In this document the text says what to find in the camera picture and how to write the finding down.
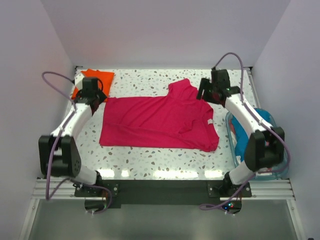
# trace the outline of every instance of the orange cloth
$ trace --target orange cloth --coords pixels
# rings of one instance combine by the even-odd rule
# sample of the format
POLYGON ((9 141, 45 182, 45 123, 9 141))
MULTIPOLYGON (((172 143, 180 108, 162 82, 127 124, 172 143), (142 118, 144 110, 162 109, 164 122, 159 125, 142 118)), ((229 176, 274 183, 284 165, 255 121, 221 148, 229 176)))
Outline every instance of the orange cloth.
MULTIPOLYGON (((86 77, 97 77, 103 82, 103 93, 108 97, 110 87, 112 84, 112 81, 114 80, 115 73, 114 72, 108 72, 108 71, 95 71, 92 69, 88 69, 87 71, 81 71, 86 77)), ((101 89, 101 83, 98 82, 98 87, 101 89)), ((76 95, 78 93, 78 89, 75 88, 72 94, 72 99, 76 98, 76 95)))

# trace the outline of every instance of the red shirt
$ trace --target red shirt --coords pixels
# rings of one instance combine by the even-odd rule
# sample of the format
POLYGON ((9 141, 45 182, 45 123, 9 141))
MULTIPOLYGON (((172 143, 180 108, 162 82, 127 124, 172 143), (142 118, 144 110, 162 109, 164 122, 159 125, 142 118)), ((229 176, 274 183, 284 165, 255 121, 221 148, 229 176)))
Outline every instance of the red shirt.
POLYGON ((169 84, 167 96, 110 97, 105 104, 102 146, 216 150, 214 110, 197 100, 189 79, 169 84))

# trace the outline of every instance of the blue cloth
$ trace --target blue cloth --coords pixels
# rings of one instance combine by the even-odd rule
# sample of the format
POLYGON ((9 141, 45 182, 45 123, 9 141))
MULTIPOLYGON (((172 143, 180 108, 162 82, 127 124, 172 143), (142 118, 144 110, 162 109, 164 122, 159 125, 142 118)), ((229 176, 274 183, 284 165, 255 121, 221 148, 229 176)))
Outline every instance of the blue cloth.
MULTIPOLYGON (((255 110, 264 120, 270 123, 270 113, 262 109, 255 108, 255 110)), ((235 117, 232 118, 231 122, 234 126, 235 138, 236 138, 236 145, 234 149, 235 155, 241 156, 241 162, 242 162, 245 158, 245 150, 246 150, 249 139, 244 128, 240 125, 240 123, 235 117)))

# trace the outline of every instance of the blue plastic basket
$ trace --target blue plastic basket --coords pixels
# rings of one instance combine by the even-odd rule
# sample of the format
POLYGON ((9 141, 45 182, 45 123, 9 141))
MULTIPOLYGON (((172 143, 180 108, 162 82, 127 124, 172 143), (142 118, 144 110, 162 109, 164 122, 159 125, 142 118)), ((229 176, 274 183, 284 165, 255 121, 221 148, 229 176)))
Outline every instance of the blue plastic basket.
MULTIPOLYGON (((231 136, 231 130, 230 130, 230 125, 229 125, 229 121, 233 118, 233 115, 231 112, 228 112, 225 116, 225 122, 226 122, 226 129, 228 132, 228 138, 229 138, 229 143, 230 143, 230 149, 231 149, 231 153, 232 153, 232 158, 233 158, 233 163, 234 166, 237 167, 239 165, 237 158, 236 158, 236 152, 235 152, 235 146, 234 143, 232 141, 232 136, 231 136)), ((274 127, 276 127, 276 122, 274 120, 274 118, 270 115, 270 124, 274 127)), ((272 170, 278 170, 283 168, 288 161, 288 156, 286 151, 284 151, 284 155, 283 155, 283 161, 282 163, 278 164, 277 166, 274 166, 272 168, 272 170)), ((283 170, 282 172, 273 172, 271 175, 258 175, 254 178, 254 180, 257 181, 267 181, 267 180, 275 180, 275 179, 281 179, 284 178, 286 176, 286 174, 288 173, 288 167, 285 168, 285 170, 283 170)))

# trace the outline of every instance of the speckled surface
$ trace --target speckled surface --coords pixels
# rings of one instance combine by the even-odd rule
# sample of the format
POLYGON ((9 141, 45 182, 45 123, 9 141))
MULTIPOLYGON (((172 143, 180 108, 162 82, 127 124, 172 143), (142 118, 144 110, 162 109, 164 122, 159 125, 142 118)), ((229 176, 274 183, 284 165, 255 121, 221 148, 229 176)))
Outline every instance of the speckled surface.
MULTIPOLYGON (((117 69, 114 72, 110 97, 165 96, 168 84, 188 78, 199 87, 201 78, 209 78, 210 70, 176 69, 117 69)), ((231 85, 240 85, 240 71, 230 70, 231 85)), ((254 107, 254 94, 247 72, 244 74, 244 94, 254 107)), ((223 175, 234 168, 225 124, 227 110, 211 104, 214 109, 213 121, 220 137, 215 152, 198 149, 146 148, 123 146, 100 146, 105 103, 99 106, 93 117, 83 127, 76 144, 82 164, 98 170, 104 179, 223 179, 223 175)))

